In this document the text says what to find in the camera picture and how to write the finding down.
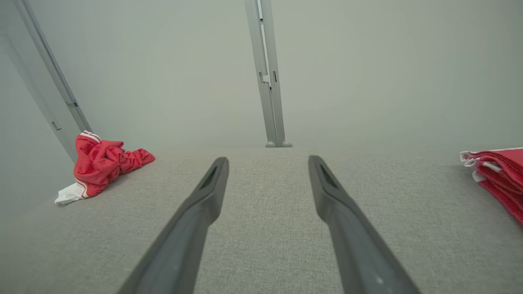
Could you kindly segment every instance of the red garment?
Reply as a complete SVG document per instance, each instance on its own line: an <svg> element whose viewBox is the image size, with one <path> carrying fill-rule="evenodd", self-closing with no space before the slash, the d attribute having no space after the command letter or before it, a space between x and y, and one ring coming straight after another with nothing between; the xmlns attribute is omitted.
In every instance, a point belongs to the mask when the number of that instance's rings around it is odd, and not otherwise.
<svg viewBox="0 0 523 294"><path fill-rule="evenodd" d="M523 225L523 149L464 151L460 159L466 166L476 166L476 182Z"/></svg>
<svg viewBox="0 0 523 294"><path fill-rule="evenodd" d="M122 146L121 141L101 140L88 131L76 136L78 160L74 165L74 177L84 187L82 198L99 194L120 173L128 173L154 160L154 156L144 149L131 152Z"/></svg>

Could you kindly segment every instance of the gray carpet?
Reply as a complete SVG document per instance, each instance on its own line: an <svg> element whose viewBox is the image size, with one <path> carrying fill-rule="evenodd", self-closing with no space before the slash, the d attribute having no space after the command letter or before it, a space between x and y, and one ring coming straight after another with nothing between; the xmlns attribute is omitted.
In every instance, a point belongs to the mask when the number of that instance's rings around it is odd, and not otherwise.
<svg viewBox="0 0 523 294"><path fill-rule="evenodd" d="M1 293L111 293L212 161L230 160L195 293L340 293L307 159L323 157L424 293L523 288L523 230L448 159L256 149L156 154L91 199L51 201L0 228Z"/></svg>

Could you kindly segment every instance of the white trim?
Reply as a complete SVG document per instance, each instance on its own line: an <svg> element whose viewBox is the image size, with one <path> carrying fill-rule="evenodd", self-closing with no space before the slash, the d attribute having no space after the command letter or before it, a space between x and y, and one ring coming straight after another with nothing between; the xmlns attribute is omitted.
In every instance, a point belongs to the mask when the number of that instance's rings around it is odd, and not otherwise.
<svg viewBox="0 0 523 294"><path fill-rule="evenodd" d="M93 136L93 135L90 135L88 133L85 133L86 131L82 132L80 134L80 136L85 136L85 137L88 137L88 138L91 138L93 140L95 140L96 142L100 143L100 139L98 139L97 137Z"/></svg>
<svg viewBox="0 0 523 294"><path fill-rule="evenodd" d="M84 198L89 198L89 195L87 194L87 185L82 182L81 180L77 179L77 178L74 178L80 185L82 185L84 188L85 188L85 192L82 193L82 196Z"/></svg>
<svg viewBox="0 0 523 294"><path fill-rule="evenodd" d="M461 151L459 153L459 160L461 162L469 161L470 160L469 156L474 156L475 153L477 153L477 152L474 152L474 151Z"/></svg>
<svg viewBox="0 0 523 294"><path fill-rule="evenodd" d="M474 171L472 173L472 178L474 179L474 181L476 181L476 183L482 182L487 179L483 175L480 175L477 171Z"/></svg>
<svg viewBox="0 0 523 294"><path fill-rule="evenodd" d="M492 169L493 171L497 172L498 174L499 174L500 171L503 170L503 169L498 165L498 163L493 162L493 161L485 161L485 162L483 162L483 166Z"/></svg>
<svg viewBox="0 0 523 294"><path fill-rule="evenodd" d="M100 140L100 141L101 141L101 138L100 138L100 136L98 136L97 134L95 134L95 133L93 133L93 132L89 132L89 131L87 131L87 130L85 130L84 132L86 132L86 133L88 133L88 134L90 134L90 135L92 135L92 136L95 136L95 137L97 137L97 138L98 138L98 140Z"/></svg>
<svg viewBox="0 0 523 294"><path fill-rule="evenodd" d="M505 150L519 150L519 149L523 149L523 147L507 148L507 149L493 149L493 150L487 150L487 151L505 151Z"/></svg>

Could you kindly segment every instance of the white fabric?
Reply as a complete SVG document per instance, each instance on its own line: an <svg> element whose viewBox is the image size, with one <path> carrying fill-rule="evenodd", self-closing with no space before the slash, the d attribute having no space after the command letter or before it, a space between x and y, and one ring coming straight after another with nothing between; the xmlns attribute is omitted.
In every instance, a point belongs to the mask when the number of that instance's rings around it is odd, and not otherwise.
<svg viewBox="0 0 523 294"><path fill-rule="evenodd" d="M58 197L54 201L56 204L67 204L73 201L82 199L82 193L84 193L85 187L79 183L74 183L70 186L63 188L58 191Z"/></svg>

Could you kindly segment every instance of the red clothing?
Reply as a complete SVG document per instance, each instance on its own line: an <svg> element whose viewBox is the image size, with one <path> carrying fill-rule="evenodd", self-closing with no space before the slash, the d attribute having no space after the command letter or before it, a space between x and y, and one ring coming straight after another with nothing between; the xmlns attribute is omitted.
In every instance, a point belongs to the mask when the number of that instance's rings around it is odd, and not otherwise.
<svg viewBox="0 0 523 294"><path fill-rule="evenodd" d="M74 166L74 177L84 187L82 198L99 194L120 174L154 160L154 156L145 149L131 152L125 151L122 146L121 141L101 140L87 131L76 136L78 160Z"/></svg>

